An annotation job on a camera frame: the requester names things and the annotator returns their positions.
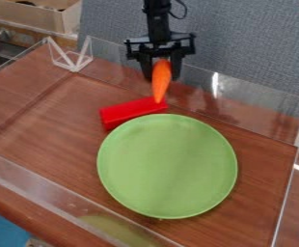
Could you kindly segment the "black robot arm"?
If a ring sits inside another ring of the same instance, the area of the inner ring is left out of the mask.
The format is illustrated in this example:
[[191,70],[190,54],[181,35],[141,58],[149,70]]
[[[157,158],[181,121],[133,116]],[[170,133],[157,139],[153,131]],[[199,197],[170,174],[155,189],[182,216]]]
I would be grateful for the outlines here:
[[169,17],[183,19],[171,12],[170,0],[143,0],[142,8],[147,17],[147,34],[125,40],[127,58],[141,63],[143,75],[153,78],[154,59],[167,58],[171,62],[171,78],[177,80],[182,72],[182,61],[197,53],[194,33],[170,30]]

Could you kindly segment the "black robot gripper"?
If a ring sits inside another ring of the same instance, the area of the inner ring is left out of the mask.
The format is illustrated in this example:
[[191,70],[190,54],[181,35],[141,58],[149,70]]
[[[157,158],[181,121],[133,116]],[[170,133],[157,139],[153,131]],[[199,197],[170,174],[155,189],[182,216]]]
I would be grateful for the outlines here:
[[149,36],[125,40],[127,58],[138,60],[145,77],[153,79],[153,58],[170,57],[171,77],[179,78],[182,61],[187,55],[197,53],[194,33],[170,33],[169,41],[150,41]]

